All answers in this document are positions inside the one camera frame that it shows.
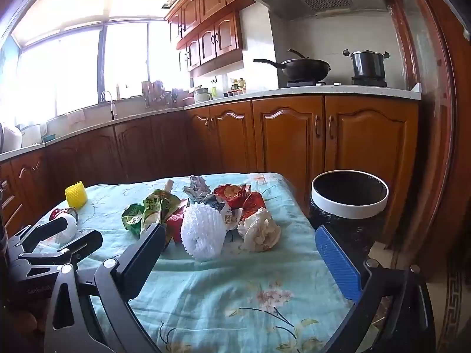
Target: window frame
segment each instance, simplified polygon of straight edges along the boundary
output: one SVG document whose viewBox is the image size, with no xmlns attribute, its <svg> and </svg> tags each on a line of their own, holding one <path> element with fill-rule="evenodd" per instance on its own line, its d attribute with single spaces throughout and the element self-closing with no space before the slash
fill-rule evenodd
<svg viewBox="0 0 471 353">
<path fill-rule="evenodd" d="M 101 98 L 101 95 L 105 91 L 105 48 L 107 44 L 107 28 L 110 25 L 120 25 L 120 24 L 130 24 L 130 23 L 147 23 L 147 80 L 150 82 L 150 68 L 149 68 L 149 26 L 151 22 L 155 21 L 165 21 L 164 18 L 155 17 L 155 18 L 142 18 L 142 19 L 118 19 L 118 20 L 109 20 L 109 21 L 101 21 L 101 22 L 94 22 L 89 25 L 84 25 L 78 28 L 72 28 L 67 30 L 62 30 L 58 33 L 55 33 L 51 36 L 44 37 L 43 39 L 39 39 L 38 41 L 32 42 L 26 46 L 20 48 L 20 55 L 27 50 L 30 50 L 40 44 L 53 41 L 59 39 L 61 37 L 82 33 L 89 30 L 100 30 L 100 35 L 98 37 L 98 54 L 97 54 L 97 103 L 95 105 L 99 105 L 100 103 L 105 103 L 105 97 Z M 55 102 L 55 111 L 57 117 L 57 102 Z"/>
</svg>

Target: white countertop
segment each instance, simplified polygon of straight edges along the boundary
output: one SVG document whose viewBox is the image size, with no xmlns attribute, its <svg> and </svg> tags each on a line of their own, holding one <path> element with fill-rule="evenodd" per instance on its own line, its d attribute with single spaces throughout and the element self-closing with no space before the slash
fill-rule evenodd
<svg viewBox="0 0 471 353">
<path fill-rule="evenodd" d="M 96 130 L 102 127 L 117 125 L 118 123 L 126 122 L 132 119 L 144 118 L 146 116 L 165 114 L 174 111 L 190 110 L 198 107 L 209 106 L 219 103 L 243 101 L 247 99 L 256 99 L 256 98 L 265 98 L 265 97 L 274 97 L 277 95 L 294 95 L 294 94 L 363 94 L 363 95 L 375 95 L 378 97 L 392 97 L 392 98 L 405 98 L 415 101 L 422 100 L 422 94 L 418 91 L 409 91 L 409 90 L 400 90 L 400 89 L 391 89 L 388 87 L 376 87 L 376 86 L 353 86 L 353 85 L 326 85 L 326 86 L 302 86 L 302 87 L 287 87 L 283 89 L 276 90 L 267 90 L 267 91 L 258 91 L 256 93 L 248 93 L 242 95 L 234 95 L 232 97 L 217 98 L 206 102 L 195 103 L 193 105 L 179 107 L 175 109 L 162 109 L 149 111 L 141 114 L 125 116 L 123 118 L 115 119 L 113 121 L 108 121 L 101 123 L 99 125 L 86 127 L 81 130 L 74 131 L 70 134 L 60 136 L 52 141 L 49 141 L 45 144 L 36 144 L 29 147 L 24 147 L 18 150 L 13 150 L 9 152 L 4 152 L 0 154 L 0 162 L 13 158 L 15 156 L 25 154 L 30 151 L 41 149 L 49 145 L 55 144 L 57 142 L 63 141 L 64 139 L 71 138 L 73 136 L 86 133 L 88 131 Z"/>
</svg>

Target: wok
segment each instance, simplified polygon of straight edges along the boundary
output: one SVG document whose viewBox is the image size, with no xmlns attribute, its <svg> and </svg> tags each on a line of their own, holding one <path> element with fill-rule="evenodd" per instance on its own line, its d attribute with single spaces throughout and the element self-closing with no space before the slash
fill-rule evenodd
<svg viewBox="0 0 471 353">
<path fill-rule="evenodd" d="M 293 49 L 288 50 L 297 54 L 301 59 L 283 61 L 282 63 L 265 60 L 264 58 L 255 58 L 253 62 L 268 63 L 277 69 L 282 69 L 289 81 L 322 81 L 327 77 L 330 66 L 327 62 L 321 60 L 311 60 Z"/>
</svg>

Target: floral tablecloth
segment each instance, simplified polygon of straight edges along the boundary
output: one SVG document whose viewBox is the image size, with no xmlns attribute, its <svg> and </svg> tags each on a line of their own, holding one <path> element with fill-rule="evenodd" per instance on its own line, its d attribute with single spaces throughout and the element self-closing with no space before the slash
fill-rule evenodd
<svg viewBox="0 0 471 353">
<path fill-rule="evenodd" d="M 140 295 L 129 302 L 133 312 L 163 352 L 316 352 L 333 335 L 353 305 L 338 289 L 315 245 L 315 233 L 279 174 L 216 174 L 204 177 L 211 189 L 220 184 L 251 184 L 262 194 L 282 234 L 263 253 L 239 249 L 242 238 L 227 234 L 217 259 L 197 262 L 173 242 L 162 253 Z M 173 193 L 186 197 L 189 177 L 173 178 Z M 121 214 L 142 203 L 167 179 L 129 185 L 87 188 L 80 209 L 80 232 L 98 230 L 103 246 L 79 268 L 96 267 L 135 242 Z M 59 207 L 66 207 L 65 202 Z M 47 222 L 49 213 L 39 223 Z M 36 251 L 55 250 L 53 239 Z M 109 323 L 98 298 L 92 298 L 106 333 Z M 374 332 L 367 335 L 365 347 Z"/>
</svg>

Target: cabinet handle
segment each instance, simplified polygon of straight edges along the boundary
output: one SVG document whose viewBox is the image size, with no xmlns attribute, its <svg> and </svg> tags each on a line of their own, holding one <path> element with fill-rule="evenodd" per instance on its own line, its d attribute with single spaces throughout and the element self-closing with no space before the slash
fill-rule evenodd
<svg viewBox="0 0 471 353">
<path fill-rule="evenodd" d="M 316 128 L 316 138 L 320 138 L 321 134 L 319 133 L 319 123 L 317 123 L 319 120 L 319 115 L 316 115 L 316 118 L 314 120 L 314 127 Z"/>
<path fill-rule="evenodd" d="M 334 135 L 332 134 L 332 122 L 334 121 L 334 118 L 333 116 L 329 116 L 329 135 L 330 135 L 330 139 L 334 139 Z"/>
</svg>

